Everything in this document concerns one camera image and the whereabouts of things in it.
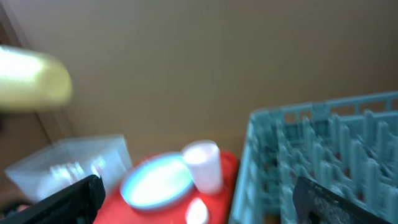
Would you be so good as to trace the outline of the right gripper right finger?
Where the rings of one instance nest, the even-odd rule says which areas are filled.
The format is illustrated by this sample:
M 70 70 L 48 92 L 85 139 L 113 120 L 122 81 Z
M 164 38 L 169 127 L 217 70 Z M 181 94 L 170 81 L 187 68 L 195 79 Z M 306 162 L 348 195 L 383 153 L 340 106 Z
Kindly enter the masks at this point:
M 343 197 L 300 176 L 295 184 L 293 203 L 297 223 L 388 224 L 383 218 L 360 208 Z

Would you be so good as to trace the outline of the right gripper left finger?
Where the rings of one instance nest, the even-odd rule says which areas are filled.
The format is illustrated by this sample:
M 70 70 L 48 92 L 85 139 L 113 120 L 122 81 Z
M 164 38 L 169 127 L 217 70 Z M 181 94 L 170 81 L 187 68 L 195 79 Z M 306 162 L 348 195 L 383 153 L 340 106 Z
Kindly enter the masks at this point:
M 1 224 L 92 224 L 105 197 L 102 178 L 89 175 L 36 204 L 9 215 L 1 220 Z

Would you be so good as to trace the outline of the pink white cup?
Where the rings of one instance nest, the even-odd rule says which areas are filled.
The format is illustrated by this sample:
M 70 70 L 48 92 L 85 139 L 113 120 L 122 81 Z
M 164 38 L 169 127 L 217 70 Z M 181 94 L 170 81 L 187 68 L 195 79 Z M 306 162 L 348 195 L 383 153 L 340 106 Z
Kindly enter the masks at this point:
M 181 153 L 199 192 L 213 195 L 221 191 L 223 188 L 221 151 L 214 141 L 192 142 L 186 145 Z

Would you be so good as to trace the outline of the yellow plastic cup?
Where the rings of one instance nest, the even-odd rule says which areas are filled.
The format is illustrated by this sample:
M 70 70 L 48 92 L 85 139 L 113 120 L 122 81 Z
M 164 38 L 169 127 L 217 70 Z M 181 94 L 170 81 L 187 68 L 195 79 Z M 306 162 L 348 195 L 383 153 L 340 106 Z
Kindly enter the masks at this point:
M 73 95 L 66 66 L 52 55 L 1 46 L 1 111 L 42 111 L 66 105 Z

